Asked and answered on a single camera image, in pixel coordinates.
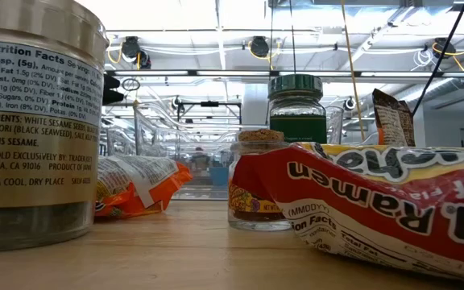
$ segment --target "wooden table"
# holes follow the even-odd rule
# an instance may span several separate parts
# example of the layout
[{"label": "wooden table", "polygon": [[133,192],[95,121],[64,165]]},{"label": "wooden table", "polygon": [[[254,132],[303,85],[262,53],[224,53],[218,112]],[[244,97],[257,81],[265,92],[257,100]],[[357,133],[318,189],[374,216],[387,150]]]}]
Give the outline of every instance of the wooden table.
[{"label": "wooden table", "polygon": [[0,290],[459,288],[321,253],[291,231],[229,228],[223,201],[173,201],[71,242],[0,252]]}]

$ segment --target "glass jar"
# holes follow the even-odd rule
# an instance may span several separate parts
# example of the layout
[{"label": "glass jar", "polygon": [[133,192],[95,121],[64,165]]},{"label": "glass jar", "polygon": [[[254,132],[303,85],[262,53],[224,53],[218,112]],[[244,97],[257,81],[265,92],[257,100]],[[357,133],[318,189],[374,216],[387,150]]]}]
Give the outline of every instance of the glass jar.
[{"label": "glass jar", "polygon": [[232,146],[234,162],[229,166],[229,224],[241,230],[276,231],[288,230],[291,224],[279,207],[272,201],[263,199],[241,187],[244,182],[256,182],[249,172],[236,172],[238,162],[244,155],[263,154],[270,150],[286,147],[284,142],[258,141],[239,142]]},{"label": "glass jar", "polygon": [[270,129],[283,132],[284,141],[327,143],[323,89],[319,77],[293,74],[269,84]]}]

